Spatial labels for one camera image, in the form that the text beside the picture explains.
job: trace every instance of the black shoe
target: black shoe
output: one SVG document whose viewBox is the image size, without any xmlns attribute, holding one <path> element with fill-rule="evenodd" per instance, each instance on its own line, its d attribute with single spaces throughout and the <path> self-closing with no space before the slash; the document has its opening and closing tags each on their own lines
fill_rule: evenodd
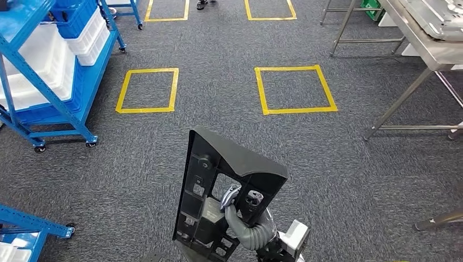
<svg viewBox="0 0 463 262">
<path fill-rule="evenodd" d="M 206 6 L 207 4 L 207 1 L 199 1 L 197 4 L 196 4 L 196 9 L 198 10 L 203 10 L 204 7 Z"/>
</svg>

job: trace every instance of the gray flexible hose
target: gray flexible hose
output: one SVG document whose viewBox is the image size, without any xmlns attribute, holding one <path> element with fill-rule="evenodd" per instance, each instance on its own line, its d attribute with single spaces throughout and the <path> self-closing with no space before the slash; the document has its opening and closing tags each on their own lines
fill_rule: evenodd
<svg viewBox="0 0 463 262">
<path fill-rule="evenodd" d="M 245 249 L 258 250 L 269 243 L 276 235 L 276 226 L 268 209 L 261 215 L 252 228 L 244 225 L 236 214 L 236 207 L 230 205 L 225 209 L 225 219 Z"/>
</svg>

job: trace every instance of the green crate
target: green crate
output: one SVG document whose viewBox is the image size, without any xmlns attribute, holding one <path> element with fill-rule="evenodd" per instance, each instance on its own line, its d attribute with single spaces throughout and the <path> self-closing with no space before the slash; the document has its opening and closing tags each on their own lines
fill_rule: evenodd
<svg viewBox="0 0 463 262">
<path fill-rule="evenodd" d="M 362 0 L 361 7 L 363 8 L 381 8 L 381 4 L 378 0 Z M 384 13 L 386 11 L 366 11 L 365 12 L 373 21 L 380 21 L 383 18 Z"/>
</svg>

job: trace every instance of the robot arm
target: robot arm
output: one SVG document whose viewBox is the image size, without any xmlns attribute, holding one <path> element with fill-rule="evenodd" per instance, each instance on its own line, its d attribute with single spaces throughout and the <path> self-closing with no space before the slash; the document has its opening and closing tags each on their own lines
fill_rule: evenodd
<svg viewBox="0 0 463 262">
<path fill-rule="evenodd" d="M 270 210 L 267 208 L 259 217 L 257 223 L 248 228 L 238 217 L 233 199 L 238 195 L 241 187 L 232 185 L 222 197 L 221 211 L 229 227 L 236 234 L 245 249 L 257 252 L 259 262 L 304 262 L 300 254 L 305 247 L 309 229 L 306 225 L 295 220 L 288 232 L 277 231 L 276 224 Z M 246 197 L 249 204 L 259 204 L 262 196 L 251 192 Z"/>
</svg>

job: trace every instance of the stainless steel table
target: stainless steel table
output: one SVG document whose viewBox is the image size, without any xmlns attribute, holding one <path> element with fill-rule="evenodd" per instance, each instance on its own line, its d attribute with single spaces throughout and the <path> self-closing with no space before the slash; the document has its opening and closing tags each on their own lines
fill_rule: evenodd
<svg viewBox="0 0 463 262">
<path fill-rule="evenodd" d="M 455 100 L 463 107 L 463 99 L 457 94 L 452 85 L 442 74 L 442 71 L 451 70 L 456 64 L 463 64 L 463 42 L 450 42 L 435 40 L 427 35 L 399 0 L 379 0 L 382 8 L 386 10 L 391 19 L 402 31 L 404 36 L 419 53 L 426 68 L 421 75 L 405 90 L 400 98 L 384 113 L 384 115 L 365 134 L 368 140 L 378 130 L 423 130 L 423 129 L 463 129 L 463 126 L 384 126 L 383 123 L 407 100 L 408 97 L 423 83 L 432 73 L 435 73 Z"/>
</svg>

